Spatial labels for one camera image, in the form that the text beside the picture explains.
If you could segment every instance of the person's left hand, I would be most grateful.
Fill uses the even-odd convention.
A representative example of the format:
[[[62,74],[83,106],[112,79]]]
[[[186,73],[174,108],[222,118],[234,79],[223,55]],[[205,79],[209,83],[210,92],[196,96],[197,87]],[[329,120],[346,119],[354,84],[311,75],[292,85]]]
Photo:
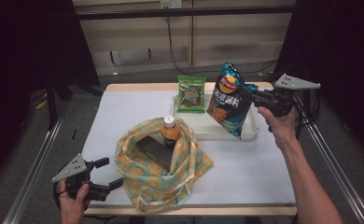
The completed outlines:
[[[61,223],[63,224],[78,224],[83,220],[84,211],[90,203],[90,200],[85,200],[89,193],[89,184],[84,184],[77,192],[77,198],[72,199],[66,191],[65,179],[59,182],[59,196],[61,207]]]

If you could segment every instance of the white tabletop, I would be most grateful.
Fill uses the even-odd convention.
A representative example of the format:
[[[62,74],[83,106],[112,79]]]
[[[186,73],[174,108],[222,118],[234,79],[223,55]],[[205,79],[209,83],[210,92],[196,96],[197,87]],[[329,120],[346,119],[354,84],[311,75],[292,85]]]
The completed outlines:
[[[206,84],[211,93],[213,83]],[[121,177],[116,170],[116,143],[136,124],[170,115],[177,84],[118,84],[105,91],[83,148],[86,161],[110,158],[91,172],[91,181],[107,185]],[[287,167],[264,118],[256,115],[259,133],[251,141],[199,140],[199,148],[214,166],[193,185],[191,197],[164,215],[295,215],[295,198]],[[124,187],[105,202],[92,201],[86,214],[141,214]]]

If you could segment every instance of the black horizontal bar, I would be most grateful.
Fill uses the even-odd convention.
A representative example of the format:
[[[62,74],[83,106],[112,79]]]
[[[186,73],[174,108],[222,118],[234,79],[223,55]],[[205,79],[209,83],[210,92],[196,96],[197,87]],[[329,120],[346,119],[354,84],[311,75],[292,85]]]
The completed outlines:
[[[81,21],[155,18],[155,17],[185,17],[185,16],[216,16],[238,14],[273,14],[291,13],[296,10],[313,9],[312,7],[277,6],[277,7],[210,7],[210,8],[172,8],[172,9],[146,9],[130,11],[107,12],[78,12],[77,18]]]

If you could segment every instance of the white bottle cap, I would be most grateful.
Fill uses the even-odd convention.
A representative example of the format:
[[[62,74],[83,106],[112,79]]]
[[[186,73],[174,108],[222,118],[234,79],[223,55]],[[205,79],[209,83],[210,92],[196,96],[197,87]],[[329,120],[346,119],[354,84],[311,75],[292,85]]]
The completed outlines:
[[[173,116],[166,116],[164,118],[164,125],[167,128],[173,128],[175,126],[175,120]]]

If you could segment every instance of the white tray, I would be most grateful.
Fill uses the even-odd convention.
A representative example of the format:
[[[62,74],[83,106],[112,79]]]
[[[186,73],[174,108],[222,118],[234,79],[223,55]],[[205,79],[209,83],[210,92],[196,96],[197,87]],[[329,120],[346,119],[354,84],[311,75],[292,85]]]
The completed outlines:
[[[205,109],[208,108],[212,94],[206,94]],[[238,140],[237,137],[226,131],[211,116],[205,113],[178,113],[178,95],[173,97],[173,116],[182,118],[188,126],[194,131],[194,137],[198,140]],[[259,132],[257,119],[252,106],[249,108],[248,114],[243,126],[241,138],[243,141],[252,140]]]

